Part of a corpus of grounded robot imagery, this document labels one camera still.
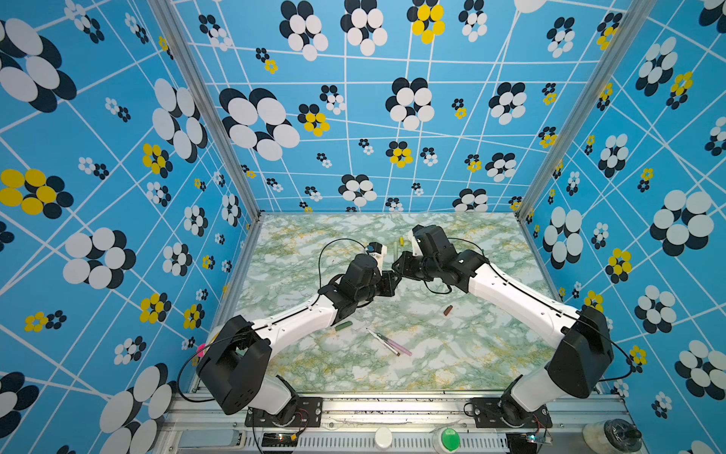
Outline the dark green pen cap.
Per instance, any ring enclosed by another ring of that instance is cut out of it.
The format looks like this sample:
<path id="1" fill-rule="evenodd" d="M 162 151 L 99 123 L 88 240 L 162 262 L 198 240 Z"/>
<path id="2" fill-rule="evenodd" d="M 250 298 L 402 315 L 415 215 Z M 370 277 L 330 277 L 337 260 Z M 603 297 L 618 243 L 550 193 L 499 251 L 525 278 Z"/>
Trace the dark green pen cap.
<path id="1" fill-rule="evenodd" d="M 339 325 L 335 326 L 335 330 L 341 331 L 342 329 L 346 329 L 347 327 L 350 327 L 352 324 L 353 324 L 353 322 L 350 322 L 350 321 L 340 323 Z"/>

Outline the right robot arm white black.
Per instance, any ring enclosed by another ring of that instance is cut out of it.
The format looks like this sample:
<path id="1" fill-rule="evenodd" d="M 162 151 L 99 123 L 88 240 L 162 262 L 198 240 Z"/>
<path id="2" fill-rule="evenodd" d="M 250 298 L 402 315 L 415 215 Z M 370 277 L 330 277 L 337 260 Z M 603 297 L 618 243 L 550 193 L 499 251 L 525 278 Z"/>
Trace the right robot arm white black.
<path id="1" fill-rule="evenodd" d="M 520 283 L 483 253 L 458 251 L 436 225 L 415 226 L 408 234 L 411 249 L 394 262 L 400 276 L 425 283 L 441 280 L 496 305 L 554 349 L 544 366 L 516 378 L 500 397 L 499 408 L 518 426 L 563 396 L 585 399 L 603 380 L 614 361 L 605 316 L 596 309 L 576 309 Z"/>

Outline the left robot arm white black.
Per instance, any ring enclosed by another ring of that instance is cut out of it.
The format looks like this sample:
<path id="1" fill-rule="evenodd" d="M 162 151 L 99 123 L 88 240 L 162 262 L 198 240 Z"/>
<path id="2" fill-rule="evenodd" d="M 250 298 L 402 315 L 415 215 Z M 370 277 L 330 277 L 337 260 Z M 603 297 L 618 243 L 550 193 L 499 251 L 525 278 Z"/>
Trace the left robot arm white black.
<path id="1" fill-rule="evenodd" d="M 298 395 L 281 378 L 267 375 L 270 361 L 305 337 L 342 323 L 376 297 L 393 297 L 401 274 L 381 269 L 379 260 L 360 253 L 340 274 L 304 303 L 268 318 L 228 320 L 208 342 L 197 375 L 213 401 L 232 415 L 254 408 L 288 418 Z"/>

